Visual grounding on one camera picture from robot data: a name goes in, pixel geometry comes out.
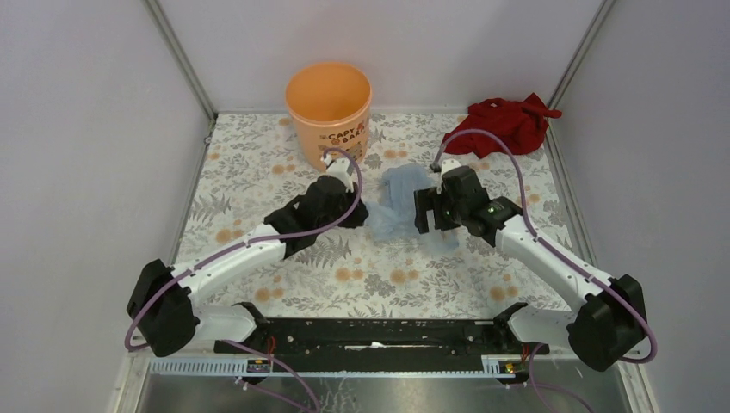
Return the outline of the light blue trash bag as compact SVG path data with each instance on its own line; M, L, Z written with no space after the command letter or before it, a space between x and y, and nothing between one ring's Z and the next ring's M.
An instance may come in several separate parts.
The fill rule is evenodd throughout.
M380 201L367 201L365 226L377 242L415 241L430 253L445 254L456 250L459 241L453 231L418 232L415 226L414 194L434 186L426 168L409 163L386 170L380 179Z

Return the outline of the orange plastic trash bin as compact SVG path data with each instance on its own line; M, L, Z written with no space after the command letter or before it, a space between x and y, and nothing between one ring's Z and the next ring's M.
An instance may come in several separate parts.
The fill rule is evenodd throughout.
M321 62L292 76L285 90L289 116L305 159L323 171L328 147L346 151L357 162L368 151L372 87L353 65Z

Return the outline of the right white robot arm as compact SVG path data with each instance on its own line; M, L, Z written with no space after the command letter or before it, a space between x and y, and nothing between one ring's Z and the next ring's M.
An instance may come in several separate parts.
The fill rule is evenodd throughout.
M418 232L464 227L521 262L568 305L565 311L512 305L495 318L498 350L515 354L527 343L569 348L586 366L603 372L650 336L643 289L634 277L613 277L549 242L516 203L490 197L467 166L447 160L439 172L439 186L414 193Z

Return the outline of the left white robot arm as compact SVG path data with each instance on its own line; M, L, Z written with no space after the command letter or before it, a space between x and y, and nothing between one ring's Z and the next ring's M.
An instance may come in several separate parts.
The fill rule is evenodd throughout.
M233 243L175 265L147 263L127 304L127 350L166 357L193 343L230 340L245 353L259 352L268 334L260 312L207 300L233 280L311 247L319 234L357 228L367 216L361 185L323 175Z

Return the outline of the floral patterned table mat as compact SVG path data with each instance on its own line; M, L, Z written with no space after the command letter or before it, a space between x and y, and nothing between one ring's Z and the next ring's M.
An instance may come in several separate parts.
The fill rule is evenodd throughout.
M365 201L380 201L390 168L427 166L441 136L465 115L373 114L362 160ZM207 160L176 262L238 241L320 173L300 152L284 114L222 114L208 140ZM549 146L517 161L529 217L555 243L572 248L566 209L556 188ZM522 196L510 159L491 154L456 159L478 172L491 196ZM375 241L368 228L337 228L285 262L223 281L204 305L252 302L269 317L491 318L516 302L569 310L566 302L519 261L466 230Z

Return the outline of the red crumpled cloth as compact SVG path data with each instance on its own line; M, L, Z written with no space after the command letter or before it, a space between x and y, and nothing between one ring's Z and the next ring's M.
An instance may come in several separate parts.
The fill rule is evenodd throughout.
M527 155L539 149L550 119L559 119L562 112L549 109L535 93L521 101L490 98L473 103L467 108L467 117L442 141L445 152L453 155L473 153L484 158L502 153L502 147L493 140L476 133L485 130L497 136L514 155Z

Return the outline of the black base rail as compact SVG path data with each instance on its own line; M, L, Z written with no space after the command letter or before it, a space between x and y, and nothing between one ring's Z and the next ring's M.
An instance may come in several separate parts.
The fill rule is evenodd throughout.
M263 353L296 367L473 367L477 358L526 361L547 345L521 342L506 316L494 319L398 319L263 317L236 347L223 340L216 354Z

